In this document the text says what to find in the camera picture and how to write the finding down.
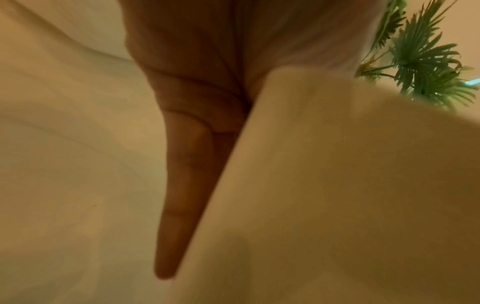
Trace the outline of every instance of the green plant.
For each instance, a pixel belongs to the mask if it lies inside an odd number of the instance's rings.
[[[466,67],[457,59],[459,53],[454,50],[457,45],[439,45],[442,33],[437,34],[445,12],[456,2],[441,11],[445,0],[430,0],[406,20],[406,0],[389,0],[374,43],[357,76],[374,81],[392,78],[401,87],[401,93],[422,96],[425,101],[451,110],[455,109],[455,101],[463,105],[472,103],[473,91],[478,88],[467,85],[461,78]],[[376,66],[387,54],[392,58],[391,63]],[[396,69],[396,73],[385,73],[389,69]]]

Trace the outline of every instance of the hand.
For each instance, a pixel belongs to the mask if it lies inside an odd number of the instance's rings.
[[[155,271],[175,275],[266,75],[353,77],[383,0],[120,0],[127,46],[163,113],[167,191]]]

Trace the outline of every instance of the palm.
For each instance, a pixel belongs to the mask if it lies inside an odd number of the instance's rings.
[[[302,65],[353,76],[382,0],[121,0],[130,52],[167,129],[157,273],[171,277],[265,76]]]

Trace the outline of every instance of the finger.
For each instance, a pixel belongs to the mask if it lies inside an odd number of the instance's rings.
[[[163,112],[167,134],[167,191],[158,230],[155,272],[175,275],[235,142],[202,121]]]

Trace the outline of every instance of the beige paper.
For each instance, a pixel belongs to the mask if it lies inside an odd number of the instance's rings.
[[[479,138],[364,83],[273,73],[168,304],[479,303]]]

